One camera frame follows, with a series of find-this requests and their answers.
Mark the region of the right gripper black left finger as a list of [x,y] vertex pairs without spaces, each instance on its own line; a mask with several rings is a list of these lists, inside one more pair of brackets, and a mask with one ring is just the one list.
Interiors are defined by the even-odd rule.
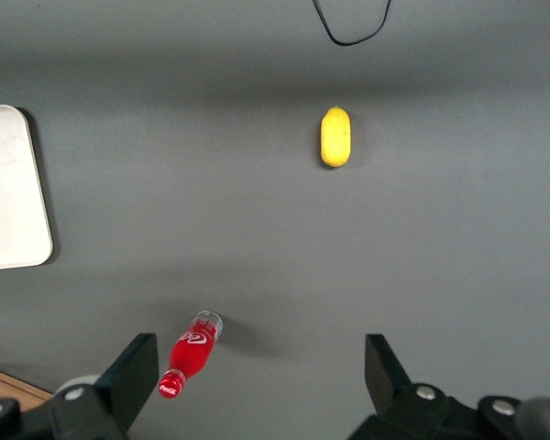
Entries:
[[55,439],[127,439],[159,379],[154,334],[139,334],[93,383],[55,395],[49,417]]

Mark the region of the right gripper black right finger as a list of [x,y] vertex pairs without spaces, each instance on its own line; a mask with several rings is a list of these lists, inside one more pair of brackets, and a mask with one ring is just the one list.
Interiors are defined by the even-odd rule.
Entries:
[[384,335],[368,334],[365,382],[375,413],[352,439],[480,439],[478,413],[437,387],[414,383]]

